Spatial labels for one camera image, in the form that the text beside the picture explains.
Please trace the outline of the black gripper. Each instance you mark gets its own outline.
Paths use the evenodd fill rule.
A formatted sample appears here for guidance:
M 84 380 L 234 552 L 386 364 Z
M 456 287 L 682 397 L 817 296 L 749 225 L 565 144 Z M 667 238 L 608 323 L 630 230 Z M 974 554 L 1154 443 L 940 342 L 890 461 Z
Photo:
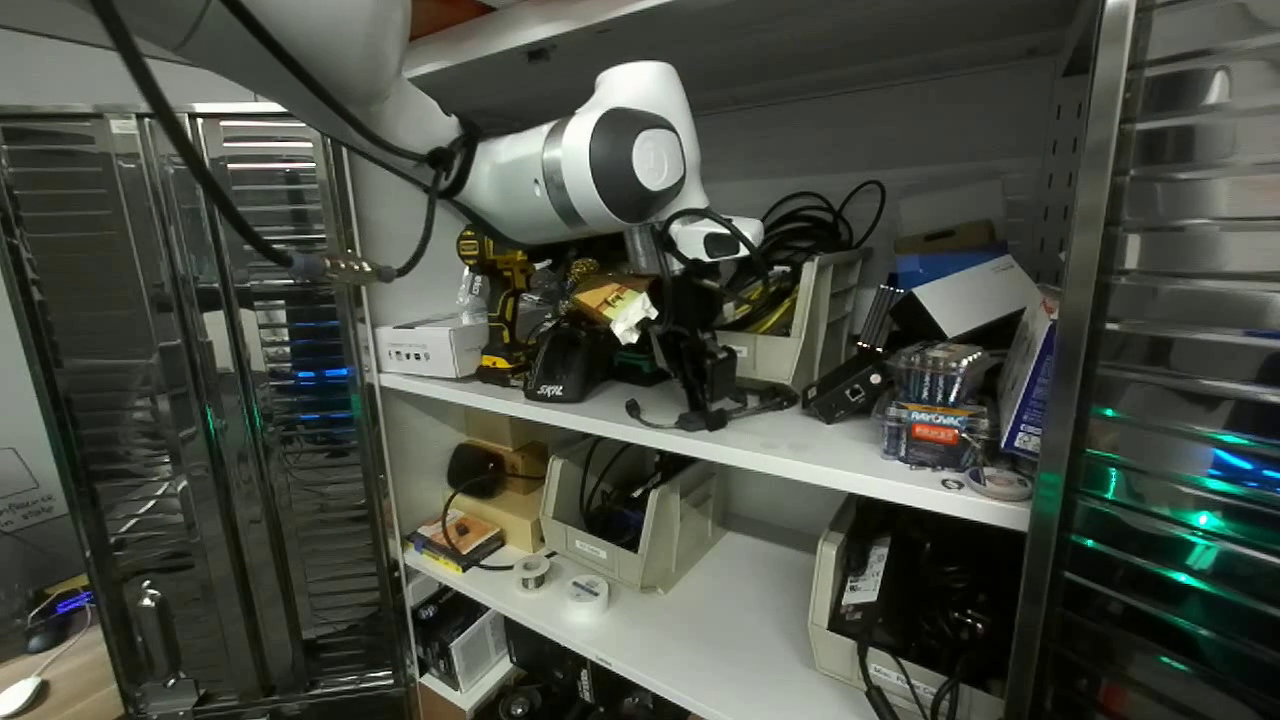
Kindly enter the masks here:
M 735 350 L 718 347 L 725 291 L 705 277 L 682 270 L 682 277 L 652 278 L 648 296 L 658 305 L 658 319 L 648 323 L 648 334 L 658 341 L 658 350 L 667 364 L 687 404 L 677 415 L 677 426 L 700 431 L 705 421 L 727 424 L 725 399 L 735 393 Z M 710 361 L 710 415 L 705 415 L 705 397 L 700 397 L 694 361 Z

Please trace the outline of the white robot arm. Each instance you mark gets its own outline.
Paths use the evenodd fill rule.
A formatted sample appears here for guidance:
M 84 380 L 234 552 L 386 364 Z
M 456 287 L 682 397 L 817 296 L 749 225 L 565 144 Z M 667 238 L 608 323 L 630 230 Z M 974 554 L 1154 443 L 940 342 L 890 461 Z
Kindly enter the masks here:
M 286 269 L 199 160 L 144 42 L 286 103 L 330 139 L 513 244 L 658 229 L 685 265 L 749 250 L 705 191 L 687 89 L 667 58 L 608 63 L 591 90 L 529 129 L 453 113 L 412 78 L 412 0 L 79 0 L 219 216 Z

